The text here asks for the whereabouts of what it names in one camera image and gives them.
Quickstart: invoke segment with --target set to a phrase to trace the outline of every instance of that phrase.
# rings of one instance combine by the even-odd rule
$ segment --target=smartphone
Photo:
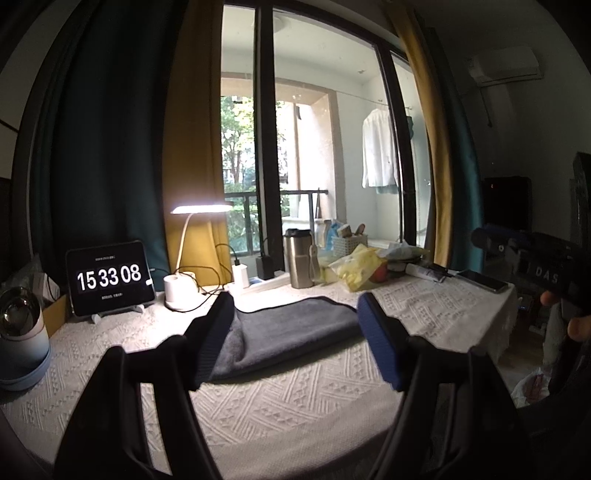
[[[472,285],[484,288],[485,290],[491,291],[493,293],[500,293],[509,286],[507,282],[487,277],[486,275],[482,275],[481,273],[474,272],[472,270],[461,271],[456,275],[456,277],[466,280]]]

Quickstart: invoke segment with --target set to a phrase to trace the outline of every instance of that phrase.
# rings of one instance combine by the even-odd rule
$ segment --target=tablet stand
[[[146,309],[146,307],[143,304],[133,305],[131,307],[126,307],[124,309],[110,310],[109,312],[93,313],[90,316],[90,318],[92,319],[92,323],[94,323],[96,325],[100,322],[100,320],[103,317],[106,317],[108,315],[114,315],[116,313],[123,313],[123,312],[138,312],[140,314],[143,314],[145,312],[145,309]]]

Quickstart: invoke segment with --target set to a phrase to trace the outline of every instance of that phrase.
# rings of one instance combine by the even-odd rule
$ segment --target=digital clock display
[[[140,241],[70,250],[70,299],[76,316],[154,301],[154,286]]]

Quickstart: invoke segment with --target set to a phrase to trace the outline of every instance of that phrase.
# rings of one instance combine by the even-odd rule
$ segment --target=finger
[[[591,316],[572,319],[567,331],[575,342],[591,339]]]
[[[554,295],[550,291],[545,291],[542,296],[540,297],[540,302],[544,307],[550,307],[555,303],[560,301],[560,297],[558,295]]]

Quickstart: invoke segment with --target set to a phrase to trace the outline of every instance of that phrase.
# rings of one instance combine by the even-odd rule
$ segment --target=curtain
[[[482,271],[484,251],[474,247],[470,236],[484,221],[482,189],[476,148],[452,70],[437,33],[424,28],[424,35],[437,68],[450,132],[453,180],[453,242],[450,268]]]
[[[224,201],[220,140],[222,0],[189,0],[168,84],[163,138],[164,224],[171,268],[185,215],[180,205]],[[192,217],[181,258],[200,285],[230,281],[228,230],[223,214]]]
[[[387,5],[395,32],[404,44],[425,117],[433,169],[435,263],[448,266],[452,248],[453,192],[450,140],[433,60],[415,12],[400,1]]]
[[[58,283],[65,283],[69,249],[139,239],[148,265],[157,269],[155,287],[163,289],[163,117],[185,6],[180,0],[83,0],[78,10],[87,15],[75,22],[75,41],[44,62],[51,88],[37,120],[25,120],[34,114],[29,103],[23,116],[43,127],[28,146],[31,250]],[[15,162],[23,157],[15,155]]]

